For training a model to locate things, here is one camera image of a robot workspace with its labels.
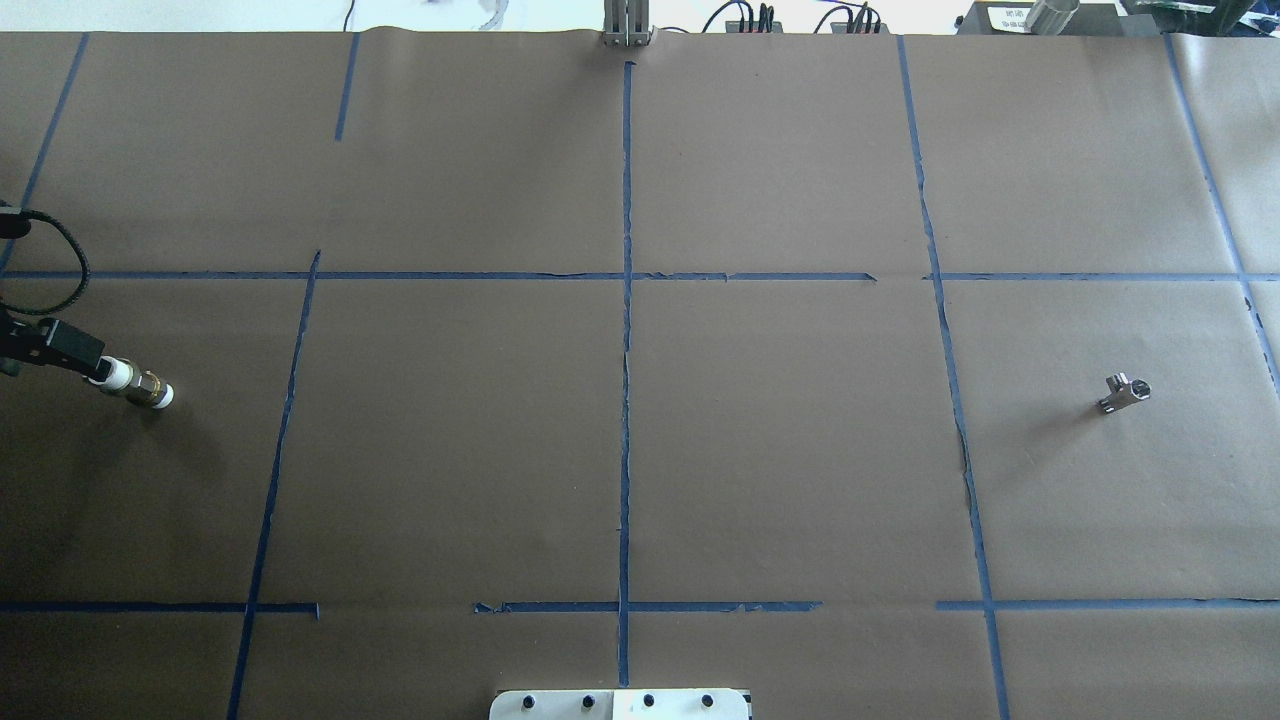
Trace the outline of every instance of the white mounting bracket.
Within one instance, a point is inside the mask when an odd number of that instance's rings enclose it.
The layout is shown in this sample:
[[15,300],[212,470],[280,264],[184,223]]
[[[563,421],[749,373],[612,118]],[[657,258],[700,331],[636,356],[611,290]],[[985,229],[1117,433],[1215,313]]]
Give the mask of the white mounting bracket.
[[507,691],[489,720],[751,720],[749,697],[728,688]]
[[604,0],[605,45],[649,45],[649,0]]

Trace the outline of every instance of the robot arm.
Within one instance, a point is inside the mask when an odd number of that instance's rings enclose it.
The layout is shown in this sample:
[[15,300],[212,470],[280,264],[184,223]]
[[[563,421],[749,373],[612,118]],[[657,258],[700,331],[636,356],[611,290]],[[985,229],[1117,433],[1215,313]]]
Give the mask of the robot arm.
[[13,316],[50,315],[79,300],[88,284],[88,260],[76,240],[54,218],[33,210],[10,208],[0,200],[0,240],[19,240],[31,232],[31,220],[52,225],[72,246],[81,263],[81,282],[74,292],[51,307],[31,309],[0,301],[0,373],[17,377],[23,364],[52,365],[84,375],[84,379],[108,395],[122,396],[134,405],[156,410],[173,402],[173,387],[155,373],[137,364],[102,355],[105,343],[56,318],[24,322]]

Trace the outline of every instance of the blue tape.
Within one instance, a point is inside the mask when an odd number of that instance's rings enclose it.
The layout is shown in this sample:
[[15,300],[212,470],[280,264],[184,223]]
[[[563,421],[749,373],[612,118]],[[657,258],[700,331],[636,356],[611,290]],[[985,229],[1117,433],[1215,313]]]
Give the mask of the blue tape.
[[1276,356],[1271,351],[1271,341],[1267,338],[1266,328],[1262,327],[1262,316],[1258,315],[1258,304],[1253,300],[1253,288],[1249,287],[1248,275],[1244,272],[1244,260],[1240,258],[1240,249],[1235,243],[1235,233],[1231,231],[1226,209],[1222,206],[1222,196],[1219,193],[1213,169],[1210,168],[1208,155],[1204,154],[1199,126],[1196,124],[1196,115],[1192,114],[1192,105],[1187,100],[1187,87],[1183,83],[1183,73],[1178,67],[1178,54],[1174,51],[1172,36],[1167,33],[1165,35],[1165,54],[1169,56],[1169,69],[1174,76],[1174,90],[1178,94],[1178,104],[1183,109],[1183,118],[1187,120],[1187,128],[1192,133],[1196,159],[1199,160],[1204,182],[1208,183],[1208,195],[1213,202],[1213,213],[1217,214],[1217,223],[1222,228],[1222,237],[1226,238],[1226,249],[1231,255],[1231,264],[1235,266],[1236,278],[1240,281],[1240,290],[1244,292],[1244,302],[1249,310],[1249,319],[1253,322],[1253,333],[1258,337],[1258,345],[1262,346],[1262,359],[1267,365],[1267,373],[1271,374],[1271,387],[1275,389],[1276,396],[1280,397],[1280,368],[1276,368]]
[[[82,32],[79,45],[76,47],[76,56],[72,59],[72,67],[67,70],[67,79],[63,82],[63,92],[58,96],[54,115],[49,119],[49,127],[45,128],[45,140],[41,141],[40,151],[36,154],[36,163],[31,168],[31,174],[27,176],[27,188],[22,193],[22,200],[18,201],[19,208],[31,206],[31,196],[35,195],[36,183],[40,182],[40,172],[45,168],[49,146],[54,143],[54,133],[58,132],[58,122],[63,118],[63,110],[67,108],[67,99],[70,97],[72,85],[76,82],[76,73],[79,72],[81,60],[84,59],[86,47],[88,47],[88,33]],[[14,241],[6,241],[4,252],[0,252],[0,275],[9,266],[9,259],[13,258],[13,249]]]
[[[243,602],[0,602],[0,612],[244,612]],[[320,616],[315,602],[260,605],[259,612]]]
[[632,612],[813,612],[817,600],[785,602],[632,602]]
[[951,411],[956,430],[960,433],[960,447],[964,454],[964,482],[969,493],[969,525],[973,529],[974,556],[978,560],[978,582],[982,587],[983,615],[987,621],[987,644],[991,651],[991,673],[996,682],[996,705],[1000,719],[1009,720],[1009,692],[1005,687],[1005,662],[1000,651],[1000,630],[996,625],[996,606],[991,596],[991,573],[987,568],[987,548],[982,534],[982,514],[978,510],[978,488],[973,479],[973,460],[969,455],[969,433],[964,421],[964,402],[960,398],[960,378],[956,373],[955,351],[951,343],[951,325],[947,323],[946,295],[942,287],[942,269],[938,261],[938,245],[933,232],[933,219],[924,197],[924,156],[920,150],[920,131],[915,117],[915,100],[911,96],[911,72],[906,60],[906,42],[897,36],[897,56],[902,70],[902,97],[906,101],[906,122],[911,133],[911,152],[915,156],[915,183],[920,193],[920,217],[924,220],[924,234],[929,240],[929,268],[933,278],[933,299],[938,306],[938,327],[942,329],[942,350],[947,363],[947,382],[951,386]]
[[617,602],[503,602],[490,607],[475,605],[476,615],[503,615],[507,612],[617,612]]
[[636,273],[640,281],[859,281],[876,282],[867,273]]
[[943,281],[1236,282],[1231,273],[942,273]]
[[[945,600],[936,605],[942,612],[980,612],[984,603],[966,600]],[[996,610],[1011,612],[1047,610],[1206,610],[1247,609],[1280,610],[1280,600],[1249,600],[1243,597],[1164,597],[1115,600],[997,600]]]
[[[78,272],[17,270],[13,279],[77,279]],[[305,281],[305,272],[269,270],[105,270],[93,279],[106,281]],[[524,273],[524,272],[429,272],[429,270],[329,270],[321,281],[621,281],[622,273]]]
[[342,142],[347,129],[347,105],[351,104],[351,83],[356,78],[356,56],[360,54],[360,33],[351,35],[351,51],[347,54],[347,79],[342,83],[342,102],[338,105],[338,124],[333,131],[334,142]]
[[[628,602],[628,612],[813,612],[822,607],[817,600],[782,602]],[[618,612],[617,602],[503,602],[492,607],[475,603],[476,615],[503,615],[508,612]]]
[[[78,272],[14,270],[6,274],[15,281],[73,281]],[[305,281],[302,270],[104,270],[93,279],[104,281]],[[1280,282],[1280,273],[1245,273],[1248,282]],[[621,281],[623,273],[527,273],[518,270],[326,270],[316,273],[321,281]],[[731,281],[846,281],[877,282],[868,273],[632,273],[632,281],[731,282]],[[932,281],[933,275],[924,275]],[[942,273],[942,279],[996,282],[1236,282],[1230,273]]]
[[631,684],[631,73],[622,65],[622,468],[618,506],[618,687]]
[[266,491],[266,507],[262,510],[262,528],[257,536],[257,555],[253,560],[253,577],[248,587],[248,603],[244,609],[244,624],[241,628],[239,652],[236,655],[236,675],[232,679],[232,697],[227,706],[228,720],[239,714],[241,691],[244,687],[244,667],[248,664],[248,647],[253,637],[253,616],[257,614],[257,597],[262,588],[262,566],[266,564],[266,546],[271,538],[271,516],[275,514],[275,498],[280,489],[280,461],[284,456],[284,438],[289,432],[289,418],[293,414],[293,398],[298,387],[298,360],[302,357],[302,341],[307,334],[307,320],[311,316],[311,299],[315,296],[316,270],[320,266],[320,252],[311,259],[310,278],[306,295],[302,299],[302,318],[298,320],[298,337],[293,342],[293,361],[289,365],[289,383],[284,392],[284,410],[280,413],[280,432],[275,437],[275,459],[271,461],[271,483]]

